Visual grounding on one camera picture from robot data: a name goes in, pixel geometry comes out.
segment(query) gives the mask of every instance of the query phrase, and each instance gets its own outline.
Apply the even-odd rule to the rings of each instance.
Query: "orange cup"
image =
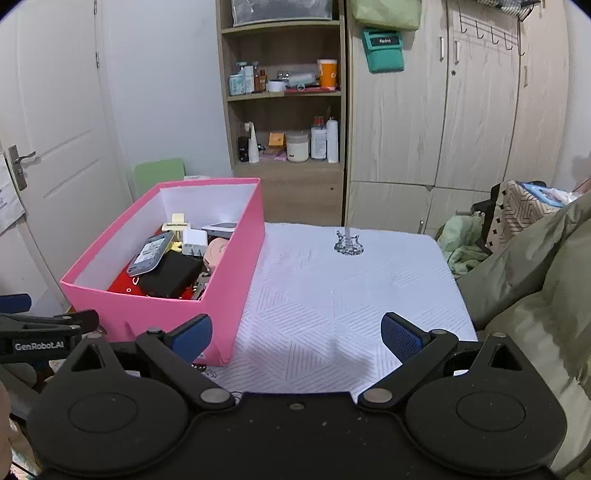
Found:
[[[317,62],[320,72],[320,86],[336,90],[336,74],[339,62],[333,59],[321,59]]]

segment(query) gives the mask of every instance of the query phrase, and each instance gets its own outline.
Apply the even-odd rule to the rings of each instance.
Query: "plastic storage bin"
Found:
[[[95,309],[109,341],[133,340],[151,326],[169,332],[200,313],[213,323],[213,338],[200,356],[226,365],[256,262],[265,238],[259,179],[160,183],[129,207],[61,279],[76,310]],[[238,225],[200,300],[170,300],[106,291],[146,238],[175,212],[193,228],[218,222]]]
[[[332,0],[232,0],[234,26],[280,20],[332,20]]]

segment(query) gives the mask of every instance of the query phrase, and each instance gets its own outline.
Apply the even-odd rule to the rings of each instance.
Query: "teal pouch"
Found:
[[[363,48],[371,73],[403,71],[403,45],[400,32],[363,29]]]

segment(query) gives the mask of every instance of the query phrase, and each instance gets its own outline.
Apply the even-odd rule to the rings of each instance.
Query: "wardrobe door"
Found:
[[[472,205],[491,197],[490,192],[474,192],[473,190],[433,189],[433,199],[425,228],[425,233],[435,233],[457,213],[470,212]]]
[[[521,45],[515,134],[505,178],[550,184],[562,143],[569,90],[569,39],[563,0],[534,7],[521,24]]]
[[[474,0],[449,0],[448,8],[450,64],[436,186],[487,191],[503,179],[513,134],[517,19]]]
[[[349,195],[347,225],[356,228],[417,233],[431,204],[422,185],[352,181]]]
[[[446,96],[444,0],[423,1],[421,28],[402,33],[403,72],[369,72],[362,29],[349,18],[350,179],[433,185]]]

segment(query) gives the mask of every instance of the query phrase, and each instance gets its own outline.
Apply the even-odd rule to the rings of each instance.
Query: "pink tray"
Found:
[[[169,332],[206,313],[213,323],[211,344],[201,363],[226,365],[263,240],[265,223],[259,179],[187,180],[160,183],[129,207],[88,248],[61,279],[76,310],[94,309],[111,342],[133,340],[151,326]],[[106,291],[141,244],[183,212],[192,228],[235,222],[222,261],[200,300],[169,300]]]

